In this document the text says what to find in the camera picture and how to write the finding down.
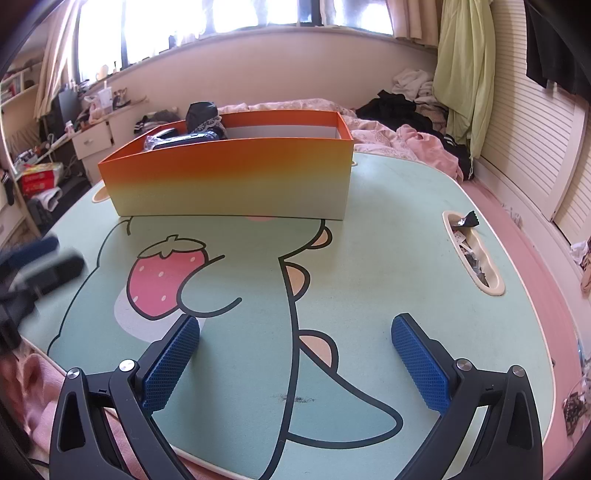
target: window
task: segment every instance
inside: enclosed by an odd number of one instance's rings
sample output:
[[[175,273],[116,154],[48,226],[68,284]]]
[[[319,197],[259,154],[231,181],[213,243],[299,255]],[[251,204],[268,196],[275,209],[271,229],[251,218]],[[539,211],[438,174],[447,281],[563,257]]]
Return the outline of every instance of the window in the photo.
[[[239,29],[324,23],[392,34],[385,1],[86,0],[77,42],[80,80],[94,82],[104,65],[112,73],[204,35]]]

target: window sill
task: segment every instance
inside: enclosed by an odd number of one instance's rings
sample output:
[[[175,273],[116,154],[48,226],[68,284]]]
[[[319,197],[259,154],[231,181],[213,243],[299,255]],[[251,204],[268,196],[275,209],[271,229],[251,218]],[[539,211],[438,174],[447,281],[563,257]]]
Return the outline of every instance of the window sill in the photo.
[[[105,80],[107,82],[113,79],[119,79],[123,77],[125,74],[132,72],[138,67],[147,65],[148,63],[155,61],[157,59],[164,58],[165,56],[174,55],[175,53],[189,50],[191,48],[196,48],[204,44],[211,44],[220,41],[226,40],[234,40],[236,38],[242,37],[250,37],[253,35],[268,35],[273,33],[323,33],[323,34],[340,34],[340,35],[352,35],[354,37],[366,37],[366,38],[373,38],[374,40],[382,40],[390,43],[396,43],[399,45],[404,45],[409,48],[414,48],[416,50],[427,51],[432,53],[434,56],[437,55],[437,50],[431,47],[424,47],[417,43],[414,43],[410,40],[399,40],[394,38],[392,35],[382,34],[382,33],[375,33],[370,31],[362,31],[356,30],[354,28],[349,27],[339,27],[336,25],[328,26],[328,27],[305,27],[305,26],[296,26],[296,25],[271,25],[269,27],[262,27],[262,28],[253,28],[251,30],[235,30],[227,33],[216,33],[211,35],[206,35],[203,37],[198,38],[197,40],[186,43],[185,45],[181,45],[180,47],[174,47],[169,50],[164,50],[163,52],[159,53],[158,55],[154,55],[153,57],[149,57],[144,60],[140,60],[139,62],[130,65],[124,70],[120,70],[119,72],[112,73],[107,78],[98,80],[90,85],[88,90],[89,94],[96,93],[100,87],[104,84]]]

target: orange gradient box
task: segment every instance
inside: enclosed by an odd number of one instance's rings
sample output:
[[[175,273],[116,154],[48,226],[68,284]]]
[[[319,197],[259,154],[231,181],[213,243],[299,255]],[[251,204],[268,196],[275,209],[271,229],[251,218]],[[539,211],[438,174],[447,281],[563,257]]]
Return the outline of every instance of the orange gradient box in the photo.
[[[222,115],[229,140],[144,152],[148,135],[99,163],[120,216],[247,215],[342,220],[353,139],[337,112]]]

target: pink floor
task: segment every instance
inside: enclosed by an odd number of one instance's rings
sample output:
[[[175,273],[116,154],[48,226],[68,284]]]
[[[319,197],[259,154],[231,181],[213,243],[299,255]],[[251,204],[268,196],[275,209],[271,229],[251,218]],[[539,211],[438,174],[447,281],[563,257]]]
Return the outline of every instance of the pink floor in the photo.
[[[554,417],[544,443],[544,478],[549,478],[573,448],[573,441],[566,436],[562,414],[562,401],[581,376],[571,315],[544,261],[496,197],[477,180],[464,182],[462,187],[491,224],[513,260],[530,293],[550,355],[556,363]]]

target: beige curtain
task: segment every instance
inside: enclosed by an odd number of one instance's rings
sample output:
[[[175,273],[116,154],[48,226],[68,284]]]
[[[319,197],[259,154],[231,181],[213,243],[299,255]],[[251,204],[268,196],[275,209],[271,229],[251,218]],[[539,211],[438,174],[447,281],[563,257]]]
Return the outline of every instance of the beige curtain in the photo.
[[[443,0],[387,0],[394,37],[437,47]]]
[[[82,0],[64,0],[49,17],[51,27],[41,64],[41,78],[35,101],[35,119],[49,113],[51,101],[63,83],[61,74],[72,53],[72,38]]]

